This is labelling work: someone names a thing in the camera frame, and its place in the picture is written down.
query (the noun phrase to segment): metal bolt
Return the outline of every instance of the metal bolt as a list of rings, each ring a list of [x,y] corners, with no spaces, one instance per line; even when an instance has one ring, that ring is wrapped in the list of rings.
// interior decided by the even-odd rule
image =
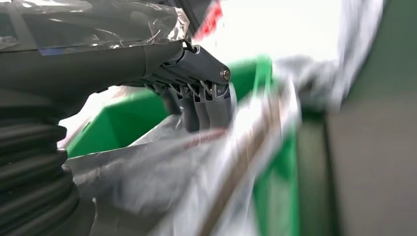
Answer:
[[[222,71],[220,72],[222,79],[224,81],[229,82],[230,81],[230,70],[223,68]]]

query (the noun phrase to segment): green crate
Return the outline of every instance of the green crate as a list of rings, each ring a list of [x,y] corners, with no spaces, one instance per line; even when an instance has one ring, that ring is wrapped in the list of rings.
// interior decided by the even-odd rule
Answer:
[[[272,63],[268,57],[244,60],[229,67],[238,101],[259,87],[268,89],[273,85]],[[75,157],[126,147],[166,116],[157,95],[147,90],[137,92],[104,107],[70,143],[68,154]],[[253,198],[262,236],[299,235],[296,161],[293,134],[255,184]]]

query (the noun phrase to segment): transparent plastic film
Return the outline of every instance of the transparent plastic film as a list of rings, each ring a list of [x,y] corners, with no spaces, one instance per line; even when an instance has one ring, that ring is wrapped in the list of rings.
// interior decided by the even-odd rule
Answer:
[[[180,8],[141,0],[0,0],[0,52],[43,55],[166,44],[186,37]]]

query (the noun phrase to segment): red object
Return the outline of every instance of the red object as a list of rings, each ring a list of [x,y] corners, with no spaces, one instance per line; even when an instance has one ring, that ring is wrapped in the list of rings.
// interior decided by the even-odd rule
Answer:
[[[216,3],[208,10],[206,18],[197,33],[194,35],[194,38],[201,40],[205,36],[214,32],[217,28],[218,20],[222,17],[223,11],[221,9],[220,1],[216,1]]]

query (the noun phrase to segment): gray panel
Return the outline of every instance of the gray panel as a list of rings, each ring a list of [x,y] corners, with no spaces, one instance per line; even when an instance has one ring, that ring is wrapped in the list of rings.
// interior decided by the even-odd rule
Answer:
[[[417,234],[417,1],[390,1],[339,114],[328,116],[341,233]]]

